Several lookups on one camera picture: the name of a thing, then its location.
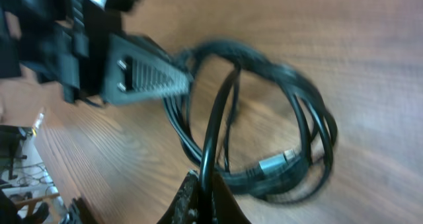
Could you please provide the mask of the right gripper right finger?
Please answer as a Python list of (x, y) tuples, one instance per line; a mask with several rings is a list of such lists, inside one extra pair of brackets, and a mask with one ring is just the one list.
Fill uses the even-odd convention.
[(212, 176), (212, 223), (250, 224), (230, 189), (218, 173)]

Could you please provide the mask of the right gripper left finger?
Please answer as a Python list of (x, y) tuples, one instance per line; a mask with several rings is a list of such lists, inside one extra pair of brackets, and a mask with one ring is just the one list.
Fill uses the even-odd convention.
[(193, 224), (198, 216), (198, 173), (190, 170), (157, 224)]

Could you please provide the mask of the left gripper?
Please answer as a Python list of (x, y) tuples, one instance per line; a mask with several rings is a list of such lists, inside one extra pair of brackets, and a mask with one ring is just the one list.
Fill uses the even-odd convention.
[(138, 1), (1, 0), (1, 78), (27, 67), (71, 104), (100, 91), (115, 106), (187, 94), (193, 76), (150, 37), (116, 35)]

